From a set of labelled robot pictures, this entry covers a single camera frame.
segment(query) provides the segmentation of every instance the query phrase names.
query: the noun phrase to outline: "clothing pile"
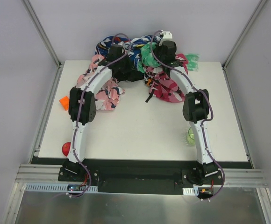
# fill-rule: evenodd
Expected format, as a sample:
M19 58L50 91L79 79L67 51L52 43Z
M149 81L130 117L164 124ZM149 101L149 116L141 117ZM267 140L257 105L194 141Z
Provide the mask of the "clothing pile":
M149 87L149 96L146 100L148 102L152 96L159 99L178 103L185 99L184 94L181 92L177 84L168 76L163 70L162 66L155 60L150 50L150 42L152 36L145 35L141 38L135 38L129 42L126 38L115 37L114 43L120 44L125 50L129 49L129 59L131 60L135 71L137 72L136 78L131 81L143 79L145 84ZM76 87L84 84L96 71L99 62L101 62L108 54L111 47L113 36L105 38L97 44L95 56L92 58L92 63L85 74L78 78ZM153 39L152 48L161 41L159 36ZM176 60L180 61L188 74L186 65L188 60L183 54L176 55ZM96 109L97 110L113 110L120 101L120 96L125 91L118 86L120 80L116 78L110 79L96 95Z

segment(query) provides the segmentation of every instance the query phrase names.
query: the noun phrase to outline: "white wall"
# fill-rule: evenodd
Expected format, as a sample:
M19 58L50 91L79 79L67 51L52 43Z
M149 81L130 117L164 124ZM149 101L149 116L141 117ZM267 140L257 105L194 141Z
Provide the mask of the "white wall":
M21 1L0 0L0 220L55 73Z
M271 190L271 1L227 67L227 76L252 159L265 170Z
M224 62L259 0L30 0L61 61L91 59L108 35L170 30L178 51Z

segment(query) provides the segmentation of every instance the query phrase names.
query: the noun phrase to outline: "cable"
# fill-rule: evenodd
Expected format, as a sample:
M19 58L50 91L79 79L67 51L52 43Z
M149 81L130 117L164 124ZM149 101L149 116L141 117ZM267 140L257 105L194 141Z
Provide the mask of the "cable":
M209 155L209 157L212 159L212 161L213 161L213 162L218 166L218 168L221 170L221 173L222 173L222 176L223 176L223 183L222 183L220 189L212 196L212 197L214 197L215 195L217 195L217 194L221 191L221 189L223 188L223 186L224 186L224 184L225 184L225 172L224 172L223 168L219 165L219 163L218 163L218 162L214 159L214 157L211 155L210 151L208 150L208 145L207 145L207 141L206 141L206 135L205 135L204 125L203 125L204 122L206 122L206 121L211 121L211 120L214 118L214 112L213 112L213 109L212 109L212 107L211 107L211 105L210 105L210 103L209 103L208 97L206 96L206 94L205 94L204 91L198 90L196 87L194 87L194 85L193 85L193 83L191 82L190 78L189 78L186 74L184 74L182 71L179 71L179 70L176 69L176 68L173 68L173 67L171 67L171 66L168 66L168 65L162 63L162 62L156 57L156 55L155 55L154 52L153 52L152 43L153 43L153 39L154 39L154 37L156 36L156 34L157 34L157 33L160 33L160 32L162 32L162 30L156 31L156 32L153 34L152 39L151 39L151 42L150 42L150 49L151 49L151 53L152 53L153 57L154 57L155 60L157 60L157 62L160 63L162 66L164 66L164 67L166 67L166 68L168 68L168 69L174 70L174 71L176 71L176 72L179 72L182 76L184 76L184 77L187 79L187 81L189 82L189 84L191 85L191 87L192 87L193 90L202 93L203 97L205 98L205 100L206 100L206 102L207 102L207 104L208 104L208 107L209 107L209 110L210 110L210 113L211 113L211 116L210 116L209 119L204 119L204 120L201 122L201 129L202 129L203 139L204 139L204 143L205 143L205 149L206 149L206 151L208 152L208 155Z
M79 197L79 196L82 196L88 189L89 187L91 186L91 183L92 183L92 180L91 180L91 175L90 175L90 172L89 170L87 169L87 167L78 159L78 156L76 155L76 148L75 148L75 138L76 138L76 133L78 131L78 122L79 122L79 119L80 119L80 114L81 114L81 108L82 108L82 105L83 105L83 99L84 99L84 95L85 95L85 92L87 90L87 88L89 87L89 85L94 81L94 79L104 70L106 69L107 67L109 67L110 65L120 61L121 59L123 59L125 56L128 55L129 51L130 51L130 48L131 48L131 40L129 39L129 37L125 34L122 34L122 33L119 33L119 34L116 34L114 37L113 37L113 40L112 42L114 41L115 37L118 36L118 35L123 35L125 36L128 40L129 40L129 47L128 49L126 50L125 54L122 55L121 57L117 58L116 60L110 62L109 64L107 64L106 66L104 66L100 71L96 72L96 74L89 80L89 82L87 83L87 85L85 86L85 88L83 89L82 93L81 93L81 97L80 97L80 102L79 102L79 108L78 108L78 117L76 119L76 125L75 125L75 130L74 130L74 134L73 134L73 138L72 138L72 149L73 149L73 154L74 154L74 157L75 159L78 161L78 163L85 169L85 171L88 173L89 175L89 185L85 188L85 190L83 190L82 193L78 194L78 195L70 195L72 197Z

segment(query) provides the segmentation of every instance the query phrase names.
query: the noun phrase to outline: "white table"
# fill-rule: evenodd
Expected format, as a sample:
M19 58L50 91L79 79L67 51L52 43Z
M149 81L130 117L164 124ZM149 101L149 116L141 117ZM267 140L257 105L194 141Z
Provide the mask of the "white table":
M90 61L66 61L50 112L39 157L65 158L61 148L71 141L72 124L59 99L69 96L77 78ZM213 153L218 161L247 161L221 64L200 62L190 79L209 91L214 119L208 123ZM114 111L98 111L90 125L86 158L133 160L196 160L196 147L186 142L189 123L182 115L183 103L153 97L145 102L144 81L121 82L126 93Z

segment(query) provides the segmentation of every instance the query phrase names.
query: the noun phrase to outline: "purple cable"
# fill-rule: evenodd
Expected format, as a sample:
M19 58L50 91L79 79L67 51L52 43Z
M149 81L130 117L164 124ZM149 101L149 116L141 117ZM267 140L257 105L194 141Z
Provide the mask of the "purple cable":
M88 82L88 84L85 86L85 88L83 89L82 93L81 93L81 97L80 97L80 102L79 102L79 108L78 108L78 117L76 119L76 125L75 125L75 130L74 130L74 134L73 134L73 138L72 138L72 149L73 149L73 154L74 154L74 157L75 159L78 161L78 163L86 170L86 172L88 173L89 175L89 185L88 187L80 194L76 195L76 196L73 196L73 197L79 197L81 195L83 195L88 189L89 187L91 186L91 175L90 175L90 172L89 170L87 169L87 167L78 159L76 153L75 153L75 138L76 138L76 133L78 131L78 122L79 122L79 119L80 119L80 114L81 114L81 108L82 108L82 104L83 104L83 99L84 99L84 95L85 95L85 91L86 89L88 88L88 86L94 81L94 79L104 70L106 69L108 66L118 62L119 60L121 60L122 58L124 58L126 55L128 55L129 51L130 51L130 48L131 48L131 40L130 38L125 35L125 34L122 34L122 33L119 33L119 34L116 34L114 37L113 37L113 40L112 42L114 41L115 37L118 36L118 35L123 35L125 36L128 40L129 40L129 47L128 47L128 50L126 50L125 54L122 55L121 57L117 58L116 60L110 62L109 64L107 64L106 66L104 66L99 72L97 72Z
M160 33L160 32L162 32L162 30L156 31L156 32L153 34L152 39L151 39L151 42L150 42L150 43L151 43L151 45L150 45L150 50L151 50L151 53L152 53L153 57L154 57L155 60L157 60L157 62L160 63L162 66L164 66L164 67L166 67L166 68L168 68L168 69L174 70L174 71L176 71L176 72L179 72L182 76L184 76L184 77L187 79L187 81L189 82L189 84L191 85L191 87L192 87L195 91L200 92L200 93L203 95L203 97L205 98L205 100L206 100L206 102L207 102L207 104L208 104L209 110L210 110L210 112L211 112L210 118L209 118L209 119L205 119L205 120L203 120L203 121L201 122L201 128L202 128L203 139L204 139L204 143L205 143L205 147L206 147L205 149L206 149L206 151L208 152L209 157L210 157L210 158L212 159L212 161L218 166L218 168L221 170L222 175L223 175L223 183L222 183L220 189L212 196L212 197L214 197L215 195L217 195L217 194L222 190L222 188L223 188L223 186L224 186L224 184L225 184L225 172L224 172L223 168L220 166L220 164L214 159L214 157L211 155L211 153L210 153L209 150L208 150L208 145L207 145L207 141L206 141L206 135L205 135L204 125L203 125L205 121L211 121L211 120L214 118L214 112L213 112L213 109L212 109L212 107L211 107L211 105L210 105L210 103L209 103L208 97L206 96L205 92L203 92L202 90L198 90L196 87L194 87L194 85L193 85L193 83L191 82L190 78L189 78L186 74L184 74L182 71L179 71L179 70L176 69L176 68L173 68L173 67L171 67L171 66L168 66L168 65L162 63L162 62L156 57L156 55L155 55L154 52L153 52L152 43L153 43L153 39L154 39L155 35L156 35L157 33Z

